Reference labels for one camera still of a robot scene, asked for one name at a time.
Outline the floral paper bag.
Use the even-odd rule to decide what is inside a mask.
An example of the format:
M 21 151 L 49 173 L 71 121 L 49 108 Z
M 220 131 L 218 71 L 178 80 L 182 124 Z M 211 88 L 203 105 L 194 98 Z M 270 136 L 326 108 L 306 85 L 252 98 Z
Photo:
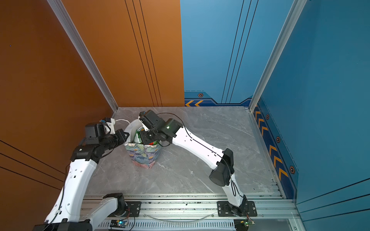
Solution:
M 155 164 L 157 158 L 160 155 L 161 146 L 159 143 L 157 145 L 150 144 L 136 144 L 134 143 L 135 132 L 138 129 L 144 129 L 143 124 L 139 119 L 129 122 L 125 119 L 116 119 L 115 126 L 120 122 L 127 122 L 128 126 L 125 128 L 125 132 L 129 133 L 130 136 L 128 140 L 124 143 L 124 146 L 132 160 L 132 162 L 139 166 L 150 169 Z

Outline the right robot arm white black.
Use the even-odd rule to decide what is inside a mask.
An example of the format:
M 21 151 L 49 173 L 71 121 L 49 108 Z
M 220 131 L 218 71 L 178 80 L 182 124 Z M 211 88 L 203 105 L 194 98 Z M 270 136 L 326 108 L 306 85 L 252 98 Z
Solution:
M 238 217 L 248 215 L 248 200 L 236 182 L 232 150 L 208 144 L 191 133 L 179 117 L 165 121 L 154 111 L 147 110 L 139 114 L 139 120 L 144 126 L 139 132 L 144 144 L 166 141 L 191 152 L 212 169 L 209 179 L 225 192 L 231 213 Z

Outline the green white snack packet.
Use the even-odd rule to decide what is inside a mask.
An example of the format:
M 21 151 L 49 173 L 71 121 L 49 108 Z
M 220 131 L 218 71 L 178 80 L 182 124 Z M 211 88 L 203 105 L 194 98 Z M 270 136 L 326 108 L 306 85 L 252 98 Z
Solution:
M 143 143 L 143 138 L 142 138 L 142 136 L 141 136 L 141 132 L 142 131 L 145 131 L 144 129 L 138 129 L 138 130 L 136 130 L 136 132 L 135 132 L 135 136 L 134 136 L 134 143 L 136 143 L 136 144 L 144 144 Z

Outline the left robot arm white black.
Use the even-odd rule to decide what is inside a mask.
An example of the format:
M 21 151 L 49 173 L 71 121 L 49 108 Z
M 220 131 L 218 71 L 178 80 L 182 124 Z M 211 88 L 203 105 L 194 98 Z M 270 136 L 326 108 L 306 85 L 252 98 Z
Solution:
M 60 195 L 45 222 L 34 226 L 35 231 L 93 231 L 108 216 L 129 213 L 123 194 L 110 193 L 81 216 L 83 198 L 99 161 L 129 138 L 129 133 L 114 129 L 115 123 L 113 118 L 104 118 L 85 126 L 85 138 L 73 151 Z

